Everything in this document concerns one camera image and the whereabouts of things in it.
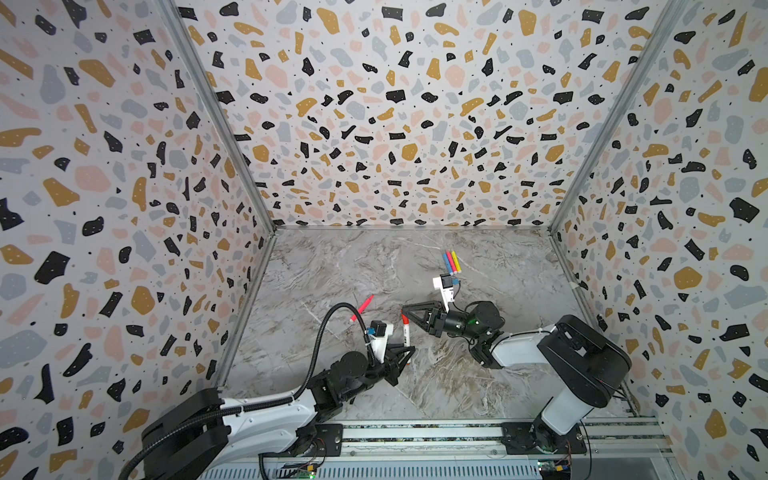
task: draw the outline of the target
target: floor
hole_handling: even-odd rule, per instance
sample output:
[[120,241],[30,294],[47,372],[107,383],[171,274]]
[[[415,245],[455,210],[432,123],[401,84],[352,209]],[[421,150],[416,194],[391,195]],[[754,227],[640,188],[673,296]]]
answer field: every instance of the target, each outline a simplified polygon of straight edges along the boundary
[[[281,230],[224,390],[251,397],[285,392],[306,375],[317,328],[335,303],[396,325],[403,304],[440,300],[432,278],[445,272],[442,251],[454,250],[462,282],[456,304],[492,300],[508,333],[581,316],[545,232],[538,230]],[[364,352],[346,310],[328,322],[316,372],[341,355]],[[337,419],[527,418],[564,388],[544,365],[489,370],[475,363],[463,339],[435,338],[412,326],[417,351],[397,387],[381,381],[345,406]],[[591,416],[627,416],[613,400]]]

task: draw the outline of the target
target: pink marker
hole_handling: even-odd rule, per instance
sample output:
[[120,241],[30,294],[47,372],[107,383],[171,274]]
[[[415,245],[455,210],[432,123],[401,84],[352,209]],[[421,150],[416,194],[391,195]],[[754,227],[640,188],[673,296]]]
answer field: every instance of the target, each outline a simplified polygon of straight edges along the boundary
[[[365,312],[365,311],[366,311],[366,308],[368,308],[368,305],[370,305],[370,304],[371,304],[371,300],[373,300],[373,295],[369,296],[369,297],[368,297],[368,300],[366,300],[365,302],[363,302],[363,303],[362,303],[362,305],[360,306],[360,308],[358,308],[358,309],[357,309],[357,311],[358,311],[358,312],[360,312],[361,314],[362,314],[363,312]],[[352,318],[350,318],[350,319],[349,319],[349,321],[350,321],[350,322],[354,322],[356,318],[357,318],[357,317],[356,317],[356,316],[353,314],[353,315],[352,315]]]

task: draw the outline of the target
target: wall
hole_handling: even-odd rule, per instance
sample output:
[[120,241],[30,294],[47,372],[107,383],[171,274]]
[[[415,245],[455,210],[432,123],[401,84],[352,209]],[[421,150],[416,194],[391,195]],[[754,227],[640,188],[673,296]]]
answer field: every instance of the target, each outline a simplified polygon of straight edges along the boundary
[[151,4],[0,14],[0,476],[117,478],[212,384],[264,233]]
[[665,3],[178,5],[275,223],[531,226]]
[[690,3],[556,235],[696,479],[768,470],[768,4],[751,4]]

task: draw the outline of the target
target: cable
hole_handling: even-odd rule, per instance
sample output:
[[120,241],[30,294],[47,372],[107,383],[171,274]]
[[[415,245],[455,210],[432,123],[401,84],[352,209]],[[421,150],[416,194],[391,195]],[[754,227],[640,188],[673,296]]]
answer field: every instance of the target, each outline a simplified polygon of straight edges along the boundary
[[[193,427],[202,425],[204,423],[211,422],[215,419],[219,419],[224,416],[236,415],[241,412],[253,412],[256,410],[268,409],[271,407],[276,407],[281,405],[287,405],[288,403],[291,403],[297,400],[304,393],[304,391],[306,390],[307,384],[310,382],[310,379],[314,375],[315,365],[317,364],[317,356],[319,355],[319,352],[320,352],[320,343],[323,341],[323,332],[326,329],[326,324],[328,323],[328,320],[330,319],[331,315],[333,315],[340,308],[346,308],[348,310],[351,310],[352,313],[355,314],[355,317],[357,318],[357,322],[360,324],[360,328],[362,329],[362,337],[366,342],[366,349],[368,352],[368,363],[370,365],[374,365],[375,360],[373,356],[373,348],[371,347],[371,340],[368,336],[368,329],[366,328],[365,323],[363,323],[362,321],[362,316],[360,316],[360,312],[357,311],[357,308],[355,308],[354,305],[350,305],[349,303],[344,303],[344,302],[337,303],[336,305],[332,306],[330,310],[328,310],[328,313],[326,313],[325,317],[323,317],[323,321],[320,324],[320,328],[318,329],[317,337],[315,339],[315,348],[312,351],[312,358],[310,359],[310,367],[306,372],[306,378],[304,379],[304,382],[301,384],[301,387],[299,387],[296,393],[282,399],[270,400],[269,402],[251,403],[243,407],[234,406],[234,407],[229,407],[226,409],[221,409],[214,412],[208,412],[208,413],[204,413],[204,414],[192,417],[188,419],[186,422],[177,426],[176,428],[170,430],[168,433],[161,436],[159,439],[155,440],[151,444],[147,445],[142,450],[140,450],[139,453],[137,453],[131,460],[129,460],[128,462],[125,463],[125,465],[123,465],[123,468],[120,471],[120,475],[118,476],[118,480],[127,480],[128,476],[131,474],[134,468],[136,468],[145,458],[147,458],[149,454],[154,452],[154,450],[157,449],[157,447],[162,445],[169,438],[175,435],[178,435],[181,432],[184,432]],[[261,458],[261,455],[259,455],[259,460],[260,460],[260,471],[263,472],[262,470],[263,460]],[[264,472],[263,478],[264,480],[267,480],[266,472]]]
[[592,444],[589,441],[589,432],[587,432],[587,427],[584,426],[584,421],[579,420],[579,423],[581,423],[581,427],[584,429],[584,434],[587,436],[587,449],[589,450],[589,472],[587,472],[587,476],[584,477],[584,480],[587,480],[590,475],[592,475]]

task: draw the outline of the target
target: marker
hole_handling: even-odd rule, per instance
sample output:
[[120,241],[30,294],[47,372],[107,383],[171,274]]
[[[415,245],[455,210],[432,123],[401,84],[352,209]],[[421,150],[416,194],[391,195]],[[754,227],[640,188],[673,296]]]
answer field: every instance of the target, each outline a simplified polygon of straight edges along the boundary
[[458,257],[456,256],[456,252],[452,251],[451,252],[451,257],[453,258],[453,264],[456,267],[456,271],[458,273],[461,273],[462,272],[462,267],[461,267],[461,265],[458,264]]
[[[368,308],[368,305],[371,304],[371,300],[373,300],[373,295],[369,296],[368,299],[362,303],[360,308],[357,309],[358,312],[362,315],[363,312],[366,311],[366,308]],[[357,317],[355,314],[352,315],[352,318],[349,319],[350,322],[354,322]]]
[[448,257],[448,262],[451,264],[451,275],[456,275],[458,271],[456,270],[456,265],[453,264],[453,257],[451,256],[451,250],[446,250],[445,256]]
[[442,259],[445,261],[445,267],[448,268],[448,273],[453,275],[453,267],[451,266],[451,262],[448,260],[448,254],[447,253],[443,253],[442,254]]

